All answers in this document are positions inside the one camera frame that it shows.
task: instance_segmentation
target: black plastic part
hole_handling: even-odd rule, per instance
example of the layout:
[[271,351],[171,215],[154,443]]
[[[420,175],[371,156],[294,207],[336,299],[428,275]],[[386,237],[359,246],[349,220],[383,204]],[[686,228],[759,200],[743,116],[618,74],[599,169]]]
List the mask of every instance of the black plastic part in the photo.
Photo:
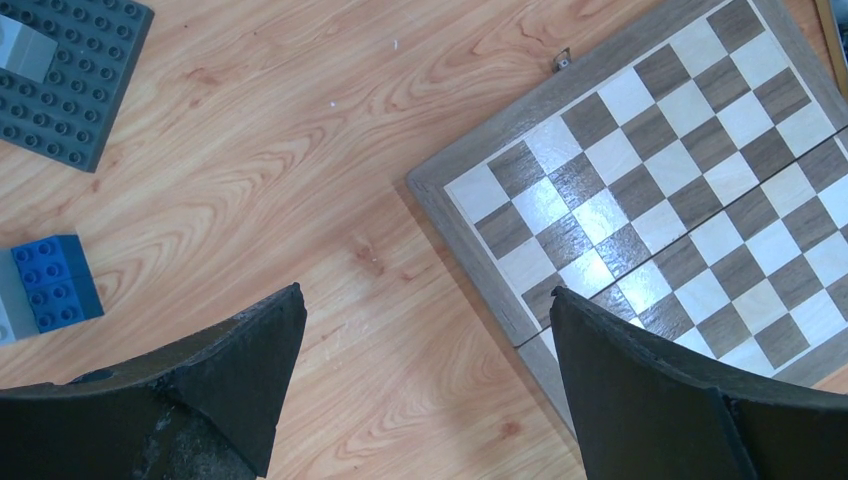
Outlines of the black plastic part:
[[68,385],[0,391],[2,478],[265,476],[303,339],[294,284]]
[[59,44],[44,83],[0,69],[0,139],[95,171],[153,10],[126,0],[0,0],[0,12]]
[[588,478],[848,478],[848,397],[744,372],[567,289],[554,295]]

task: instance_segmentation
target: wooden chessboard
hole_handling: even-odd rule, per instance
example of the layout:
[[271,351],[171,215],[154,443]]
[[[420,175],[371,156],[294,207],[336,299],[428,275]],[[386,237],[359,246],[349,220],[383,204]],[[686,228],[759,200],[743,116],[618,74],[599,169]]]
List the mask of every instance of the wooden chessboard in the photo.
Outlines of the wooden chessboard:
[[668,0],[409,184],[569,421],[557,285],[764,376],[848,363],[846,124],[781,3]]

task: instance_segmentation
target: checkered pattern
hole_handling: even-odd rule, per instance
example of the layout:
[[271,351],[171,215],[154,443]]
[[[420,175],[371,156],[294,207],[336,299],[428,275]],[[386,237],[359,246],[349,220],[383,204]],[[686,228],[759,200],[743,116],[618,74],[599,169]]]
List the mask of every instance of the checkered pattern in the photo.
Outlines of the checkered pattern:
[[[663,279],[653,255],[834,133],[748,1],[733,0],[448,190],[545,328],[554,286],[615,302]],[[621,316],[644,323],[671,292]]]
[[831,139],[619,281],[628,315],[774,375],[848,327],[846,199],[848,158]]

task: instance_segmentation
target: toy building block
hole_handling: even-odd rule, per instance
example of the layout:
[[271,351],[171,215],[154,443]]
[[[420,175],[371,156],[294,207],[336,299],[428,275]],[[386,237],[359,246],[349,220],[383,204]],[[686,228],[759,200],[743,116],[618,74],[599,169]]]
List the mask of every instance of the toy building block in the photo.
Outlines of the toy building block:
[[55,235],[12,248],[24,288],[31,291],[62,280],[91,277],[76,235]]
[[44,83],[0,70],[0,139],[93,172],[153,11],[127,0],[0,0],[0,15],[57,43]]
[[12,251],[0,249],[0,345],[38,335],[35,315],[12,259]]
[[56,40],[0,15],[0,68],[44,83],[56,46]]
[[28,293],[29,305],[41,333],[103,316],[103,306],[91,277],[56,282]]

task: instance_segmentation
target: wooden table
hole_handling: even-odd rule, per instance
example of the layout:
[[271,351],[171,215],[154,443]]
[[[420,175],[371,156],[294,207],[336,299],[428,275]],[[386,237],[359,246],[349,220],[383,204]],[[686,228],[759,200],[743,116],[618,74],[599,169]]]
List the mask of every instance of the wooden table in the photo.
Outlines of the wooden table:
[[[656,3],[151,1],[96,174],[0,145],[3,244],[76,230],[107,311],[0,350],[0,386],[69,381],[299,281],[270,477],[582,477],[404,177]],[[790,3],[826,61],[813,0]]]

